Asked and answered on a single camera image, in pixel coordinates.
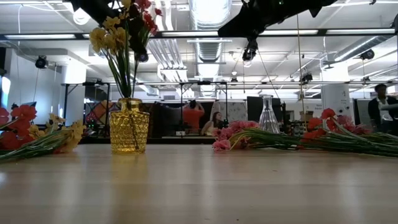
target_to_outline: yellow glass vase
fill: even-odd
[[[141,100],[121,98],[121,111],[110,112],[109,125],[113,153],[145,153],[149,113],[139,111]]]

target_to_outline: wooden table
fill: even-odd
[[[0,165],[0,223],[398,223],[398,159],[109,145]]]

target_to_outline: man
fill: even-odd
[[[394,97],[386,96],[386,90],[387,86],[385,84],[378,84],[374,87],[377,97],[369,102],[368,113],[375,131],[389,133],[393,131],[393,121],[395,120],[396,113],[392,110],[381,110],[381,108],[396,104],[398,100]]]
[[[189,105],[185,106],[183,109],[184,123],[187,123],[192,129],[199,130],[199,120],[204,114],[205,110],[201,104],[197,103],[196,100],[192,100],[189,102]]]

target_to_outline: pillar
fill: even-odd
[[[86,66],[77,60],[71,60],[67,66],[62,67],[62,77],[63,82],[68,84],[77,84],[83,83],[86,81]],[[65,87],[60,89],[61,91],[61,99],[62,103],[59,104],[58,114],[63,116],[66,113],[66,125],[72,125],[72,122],[77,121],[79,119],[83,119],[83,107],[84,107],[84,99],[85,99],[85,90],[84,86],[77,86],[73,89],[74,85],[70,85],[68,91],[68,100],[67,100],[67,110],[65,111],[64,107],[64,99],[65,99]]]
[[[349,81],[346,62],[334,63],[328,68],[323,67],[320,74],[322,81],[344,82]],[[348,84],[331,84],[321,87],[323,109],[331,108],[337,115],[352,116],[352,104],[349,102]]]

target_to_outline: glass vase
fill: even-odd
[[[272,109],[272,97],[264,96],[262,102],[264,106],[260,116],[260,129],[269,133],[280,134],[278,120],[276,120],[274,110]]]
[[[110,112],[111,148],[118,154],[145,153],[149,113],[139,111],[141,100],[121,98],[120,111]]]

